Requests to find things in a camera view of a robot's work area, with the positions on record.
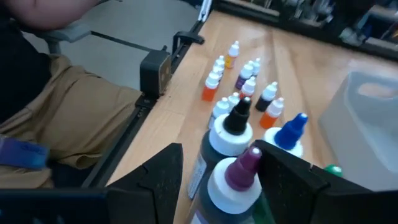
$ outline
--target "gray floor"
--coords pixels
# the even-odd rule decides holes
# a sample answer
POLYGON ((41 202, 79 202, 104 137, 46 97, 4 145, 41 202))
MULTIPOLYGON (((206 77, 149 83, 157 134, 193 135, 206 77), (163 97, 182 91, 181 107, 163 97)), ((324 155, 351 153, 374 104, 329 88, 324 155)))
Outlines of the gray floor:
MULTIPOLYGON (((178 0, 109 0, 96 6, 82 21, 91 30, 152 49, 172 48, 173 35, 189 31, 198 11, 178 0)), ((27 34, 41 52, 43 40, 27 34)), ((89 36, 74 44, 62 43, 62 52, 75 65, 83 65, 107 80, 139 90, 139 64, 146 51, 89 36)))

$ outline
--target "green bottle cap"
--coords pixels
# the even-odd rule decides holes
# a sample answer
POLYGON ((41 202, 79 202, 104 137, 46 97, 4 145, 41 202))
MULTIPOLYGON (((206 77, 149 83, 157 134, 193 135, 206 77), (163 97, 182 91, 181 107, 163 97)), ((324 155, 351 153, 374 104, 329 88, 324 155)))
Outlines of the green bottle cap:
POLYGON ((335 174, 338 177, 343 176, 343 171, 341 170, 341 167, 336 166, 336 165, 328 165, 327 167, 324 168, 324 170, 328 171, 331 174, 335 174))

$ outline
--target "blue bottle cap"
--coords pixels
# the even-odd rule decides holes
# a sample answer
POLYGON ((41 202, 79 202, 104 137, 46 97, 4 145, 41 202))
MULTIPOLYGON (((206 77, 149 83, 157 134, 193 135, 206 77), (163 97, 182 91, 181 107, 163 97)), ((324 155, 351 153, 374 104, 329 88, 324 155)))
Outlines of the blue bottle cap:
POLYGON ((304 133, 304 126, 308 121, 305 113, 299 113, 293 120, 288 121, 280 131, 275 134, 275 143, 285 150, 291 150, 304 133))

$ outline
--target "wooden tabletop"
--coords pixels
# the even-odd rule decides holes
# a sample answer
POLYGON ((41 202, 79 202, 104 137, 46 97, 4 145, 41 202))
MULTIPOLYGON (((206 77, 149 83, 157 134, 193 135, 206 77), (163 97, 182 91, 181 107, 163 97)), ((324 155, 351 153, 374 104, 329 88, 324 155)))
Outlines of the wooden tabletop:
MULTIPOLYGON (((364 70, 398 78, 396 63, 220 12, 211 13, 200 35, 205 38, 205 44, 191 46, 166 95, 150 112, 108 182, 110 184, 134 170, 171 142, 182 143, 183 179, 175 223, 183 223, 188 214, 187 182, 200 141, 207 130, 211 109, 221 97, 236 91, 234 83, 248 60, 262 58, 254 103, 268 83, 277 81, 278 94, 285 98, 285 109, 277 125, 292 119, 297 113, 307 113, 309 121, 301 140, 303 158, 321 167, 334 162, 334 158, 319 132, 317 120, 347 74, 364 70), (225 71, 214 102, 202 101, 204 81, 215 59, 226 55, 235 40, 239 41, 241 49, 235 68, 225 71)), ((265 132, 258 123, 261 115, 252 110, 253 139, 261 138, 265 132)))

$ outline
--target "black bottle cap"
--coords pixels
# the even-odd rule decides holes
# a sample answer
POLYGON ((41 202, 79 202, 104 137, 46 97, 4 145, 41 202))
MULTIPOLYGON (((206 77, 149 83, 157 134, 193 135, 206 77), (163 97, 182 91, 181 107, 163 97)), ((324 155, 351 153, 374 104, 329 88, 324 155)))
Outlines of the black bottle cap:
POLYGON ((246 130, 246 123, 250 116, 251 100, 245 97, 234 106, 231 113, 225 118, 223 126, 233 135, 240 135, 246 130))

